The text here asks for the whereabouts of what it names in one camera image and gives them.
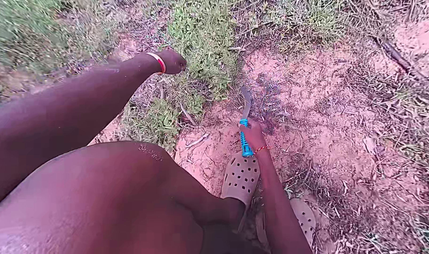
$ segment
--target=blade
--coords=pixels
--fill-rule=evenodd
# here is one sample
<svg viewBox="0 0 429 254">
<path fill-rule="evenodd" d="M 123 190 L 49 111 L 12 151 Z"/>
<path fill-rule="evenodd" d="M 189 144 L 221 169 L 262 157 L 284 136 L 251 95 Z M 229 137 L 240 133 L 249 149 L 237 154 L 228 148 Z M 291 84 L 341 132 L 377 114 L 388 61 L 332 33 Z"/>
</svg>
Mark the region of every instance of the blade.
<svg viewBox="0 0 429 254">
<path fill-rule="evenodd" d="M 243 116 L 241 119 L 247 119 L 247 116 L 249 115 L 249 111 L 251 110 L 251 95 L 249 94 L 249 92 L 246 91 L 244 86 L 242 86 L 240 90 L 241 90 L 241 93 L 243 94 L 244 102 L 245 102 Z"/>
</svg>

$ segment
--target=thigh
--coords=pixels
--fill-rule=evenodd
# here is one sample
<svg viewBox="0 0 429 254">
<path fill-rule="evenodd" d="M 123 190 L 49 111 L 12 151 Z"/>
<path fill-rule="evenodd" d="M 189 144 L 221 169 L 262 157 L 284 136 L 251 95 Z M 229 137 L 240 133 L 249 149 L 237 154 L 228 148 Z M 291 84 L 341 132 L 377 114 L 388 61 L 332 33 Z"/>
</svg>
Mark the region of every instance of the thigh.
<svg viewBox="0 0 429 254">
<path fill-rule="evenodd" d="M 0 252 L 198 253 L 202 229 L 169 195 L 175 179 L 197 186 L 186 175 L 164 150 L 141 142 L 59 156 L 0 204 Z"/>
</svg>

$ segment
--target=stick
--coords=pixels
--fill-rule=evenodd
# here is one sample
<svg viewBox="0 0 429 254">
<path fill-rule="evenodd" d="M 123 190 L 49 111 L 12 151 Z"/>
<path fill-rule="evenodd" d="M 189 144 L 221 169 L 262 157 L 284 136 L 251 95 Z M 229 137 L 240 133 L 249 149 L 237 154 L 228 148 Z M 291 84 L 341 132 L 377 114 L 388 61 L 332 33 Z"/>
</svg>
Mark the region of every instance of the stick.
<svg viewBox="0 0 429 254">
<path fill-rule="evenodd" d="M 194 125 L 194 126 L 197 126 L 197 124 L 195 123 L 195 121 L 192 119 L 192 117 L 189 115 L 189 113 L 185 110 L 185 108 L 183 107 L 183 104 L 182 104 L 182 102 L 180 101 L 180 108 L 182 109 L 182 111 L 183 111 L 183 113 L 185 114 L 185 116 L 186 116 L 186 118 L 188 118 L 189 119 L 189 121 L 191 121 L 191 123 Z"/>
<path fill-rule="evenodd" d="M 381 47 L 387 52 L 387 55 L 390 56 L 394 61 L 396 61 L 405 71 L 409 74 L 415 76 L 419 81 L 426 81 L 429 83 L 428 78 L 423 75 L 421 72 L 414 69 L 414 67 L 404 59 L 400 52 L 398 52 L 387 40 L 380 40 L 375 38 L 376 43 L 381 45 Z"/>
<path fill-rule="evenodd" d="M 208 137 L 208 133 L 205 133 L 204 135 L 202 135 L 198 140 L 196 140 L 196 141 L 194 141 L 194 142 L 192 142 L 192 143 L 190 143 L 189 145 L 187 145 L 186 146 L 186 148 L 190 148 L 190 147 L 192 147 L 192 146 L 194 146 L 194 145 L 197 145 L 197 144 L 199 144 L 202 140 L 204 140 L 204 138 L 206 138 L 206 137 Z"/>
</svg>

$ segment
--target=bangle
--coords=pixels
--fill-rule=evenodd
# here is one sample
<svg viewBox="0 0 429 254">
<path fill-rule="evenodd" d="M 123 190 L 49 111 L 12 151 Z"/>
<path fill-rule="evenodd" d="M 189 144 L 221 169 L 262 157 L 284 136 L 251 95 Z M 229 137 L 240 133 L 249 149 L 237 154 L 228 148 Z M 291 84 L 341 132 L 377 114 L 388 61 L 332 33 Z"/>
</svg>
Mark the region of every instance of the bangle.
<svg viewBox="0 0 429 254">
<path fill-rule="evenodd" d="M 146 54 L 153 56 L 158 61 L 159 65 L 161 66 L 161 72 L 159 72 L 158 74 L 161 75 L 166 72 L 166 65 L 164 64 L 164 61 L 161 59 L 161 57 L 159 57 L 155 53 L 146 53 Z"/>
<path fill-rule="evenodd" d="M 261 149 L 265 149 L 265 148 L 269 150 L 268 146 L 260 147 L 257 150 L 255 150 L 254 154 L 258 153 L 258 151 L 260 151 Z"/>
</svg>

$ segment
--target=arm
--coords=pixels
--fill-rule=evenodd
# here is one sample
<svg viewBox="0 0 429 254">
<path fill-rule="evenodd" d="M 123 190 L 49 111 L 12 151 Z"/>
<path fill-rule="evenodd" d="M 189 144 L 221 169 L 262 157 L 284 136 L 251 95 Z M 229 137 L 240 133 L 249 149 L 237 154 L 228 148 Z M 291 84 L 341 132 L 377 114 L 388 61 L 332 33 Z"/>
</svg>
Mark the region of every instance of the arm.
<svg viewBox="0 0 429 254">
<path fill-rule="evenodd" d="M 156 54 L 167 74 L 186 64 L 174 51 Z M 0 201 L 43 163 L 86 146 L 160 70 L 155 58 L 142 53 L 0 108 Z"/>
<path fill-rule="evenodd" d="M 248 122 L 248 127 L 240 126 L 248 144 L 254 151 L 266 146 L 260 124 L 250 118 Z M 288 196 L 279 181 L 269 150 L 262 149 L 255 156 L 260 166 L 266 232 L 272 253 L 312 254 Z"/>
</svg>

